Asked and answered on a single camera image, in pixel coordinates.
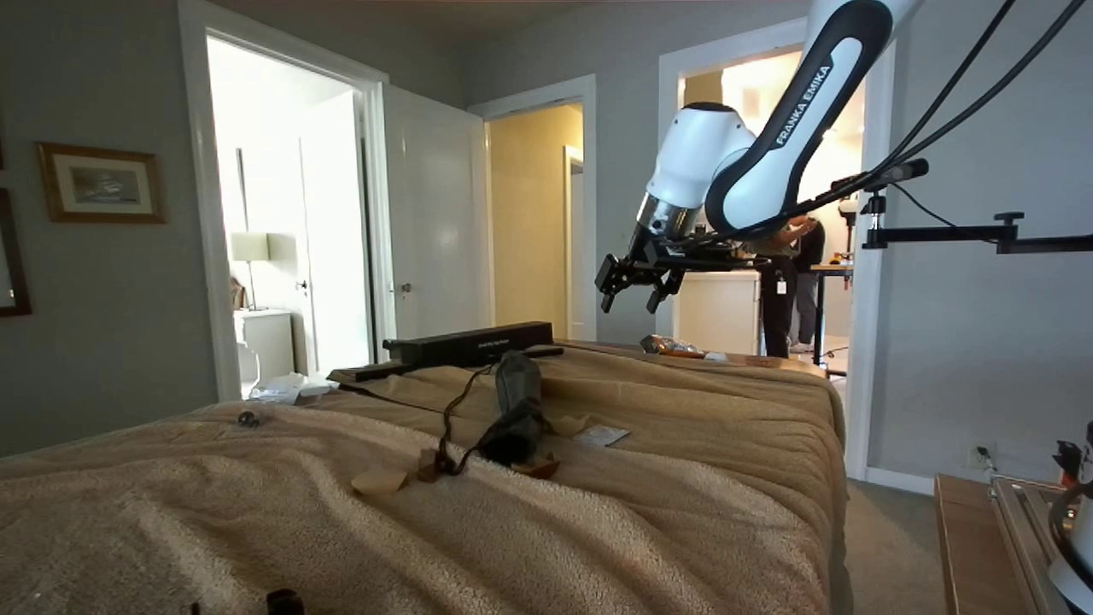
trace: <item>ceiling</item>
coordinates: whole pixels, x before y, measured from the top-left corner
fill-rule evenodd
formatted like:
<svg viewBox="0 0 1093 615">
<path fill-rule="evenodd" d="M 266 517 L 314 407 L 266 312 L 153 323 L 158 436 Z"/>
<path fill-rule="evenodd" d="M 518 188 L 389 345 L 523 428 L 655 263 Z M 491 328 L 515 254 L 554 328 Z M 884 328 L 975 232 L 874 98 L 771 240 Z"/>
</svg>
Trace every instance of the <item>ceiling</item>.
<svg viewBox="0 0 1093 615">
<path fill-rule="evenodd" d="M 449 39 L 449 42 L 476 42 L 496 39 L 503 30 L 518 30 L 538 21 L 550 21 L 565 9 L 574 9 L 588 0 L 361 0 L 374 5 L 368 9 L 382 9 L 417 26 Z"/>
</svg>

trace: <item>beige bedspread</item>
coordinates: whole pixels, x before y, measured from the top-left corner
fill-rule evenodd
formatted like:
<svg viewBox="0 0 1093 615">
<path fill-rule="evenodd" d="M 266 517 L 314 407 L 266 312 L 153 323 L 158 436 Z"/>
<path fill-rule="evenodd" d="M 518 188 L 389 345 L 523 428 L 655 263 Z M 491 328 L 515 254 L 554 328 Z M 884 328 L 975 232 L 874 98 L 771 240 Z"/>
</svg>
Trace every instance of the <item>beige bedspread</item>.
<svg viewBox="0 0 1093 615">
<path fill-rule="evenodd" d="M 265 610 L 275 588 L 307 610 L 830 610 L 846 491 L 824 378 L 610 347 L 539 366 L 554 477 L 471 459 L 401 485 L 468 369 L 4 459 L 0 610 Z M 491 416 L 481 376 L 456 451 Z M 591 448 L 583 423 L 629 436 Z"/>
</svg>

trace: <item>framed picture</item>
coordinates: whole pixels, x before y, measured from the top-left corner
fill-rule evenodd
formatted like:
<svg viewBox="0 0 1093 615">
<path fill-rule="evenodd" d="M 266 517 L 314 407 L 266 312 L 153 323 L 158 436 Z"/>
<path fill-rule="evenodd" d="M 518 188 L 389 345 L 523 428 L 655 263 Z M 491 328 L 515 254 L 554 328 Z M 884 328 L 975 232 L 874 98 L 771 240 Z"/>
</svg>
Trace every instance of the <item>framed picture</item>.
<svg viewBox="0 0 1093 615">
<path fill-rule="evenodd" d="M 166 222 L 153 153 L 39 144 L 39 164 L 57 222 Z"/>
<path fill-rule="evenodd" d="M 11 195 L 0 188 L 0 317 L 30 314 L 20 243 L 13 235 Z"/>
</svg>

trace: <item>white door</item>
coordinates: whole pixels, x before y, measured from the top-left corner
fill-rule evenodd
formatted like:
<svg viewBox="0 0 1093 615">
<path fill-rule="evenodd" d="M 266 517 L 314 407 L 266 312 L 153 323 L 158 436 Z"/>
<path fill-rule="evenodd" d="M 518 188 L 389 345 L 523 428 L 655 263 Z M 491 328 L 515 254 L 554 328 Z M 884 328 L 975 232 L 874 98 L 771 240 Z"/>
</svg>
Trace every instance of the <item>white door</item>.
<svg viewBox="0 0 1093 615">
<path fill-rule="evenodd" d="M 481 121 L 393 85 L 382 117 L 382 338 L 491 323 Z"/>
<path fill-rule="evenodd" d="M 314 372 L 368 366 L 374 279 L 356 91 L 310 107 L 298 121 L 303 243 L 301 293 Z"/>
</svg>

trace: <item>wall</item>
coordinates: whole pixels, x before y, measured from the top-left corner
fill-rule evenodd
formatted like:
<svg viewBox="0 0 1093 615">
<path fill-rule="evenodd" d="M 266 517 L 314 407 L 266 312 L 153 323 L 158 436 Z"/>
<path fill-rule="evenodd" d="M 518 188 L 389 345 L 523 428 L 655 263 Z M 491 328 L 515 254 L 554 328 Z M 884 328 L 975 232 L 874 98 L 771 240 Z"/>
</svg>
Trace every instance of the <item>wall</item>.
<svg viewBox="0 0 1093 615">
<path fill-rule="evenodd" d="M 33 314 L 0 317 L 0 451 L 211 399 L 173 5 L 11 0 L 4 153 Z M 147 149 L 166 226 L 52 222 L 33 140 Z"/>
<path fill-rule="evenodd" d="M 984 6 L 926 5 L 910 21 L 899 62 L 899 125 L 950 76 L 986 23 Z M 1064 0 L 1017 5 L 956 103 L 981 91 Z M 471 62 L 471 98 L 598 76 L 602 254 L 624 251 L 655 158 L 655 57 L 739 30 L 800 16 L 807 5 L 588 6 L 489 44 Z M 1091 153 L 1093 9 L 996 107 L 928 149 L 934 175 L 911 192 L 956 222 L 1027 210 L 1027 232 L 1093 232 Z M 891 222 L 922 226 L 891 197 Z M 981 474 L 975 445 L 991 445 L 1009 474 L 1052 474 L 1057 436 L 1091 421 L 1093 257 L 996 257 L 991 246 L 895 246 L 884 254 L 878 403 L 870 466 L 907 474 Z M 653 328 L 643 293 L 602 317 L 602 338 L 635 343 Z"/>
<path fill-rule="evenodd" d="M 926 5 L 917 15 L 899 71 L 907 125 L 972 49 L 991 6 Z M 1060 6 L 1064 0 L 1017 5 L 953 103 L 1000 76 Z M 1091 34 L 1087 6 L 996 107 L 928 149 L 934 175 L 910 188 L 964 226 L 1023 210 L 1027 232 L 1093 232 L 1093 82 L 1084 62 L 1093 54 Z M 891 222 L 928 220 L 895 203 Z M 1093 254 L 895 246 L 884 254 L 881 303 L 874 466 L 981 474 L 972 448 L 991 445 L 1003 474 L 1057 470 L 1057 436 L 1081 442 L 1093 421 Z"/>
<path fill-rule="evenodd" d="M 660 54 L 800 15 L 800 0 L 595 5 L 471 50 L 468 96 L 489 103 L 577 76 L 598 80 L 598 246 L 623 254 L 660 146 Z M 598 330 L 605 343 L 651 335 L 647 293 L 620 293 Z"/>
<path fill-rule="evenodd" d="M 446 42 L 413 30 L 382 5 L 301 5 L 301 0 L 216 0 L 293 39 L 358 57 L 389 76 L 401 89 L 466 107 L 466 57 Z"/>
</svg>

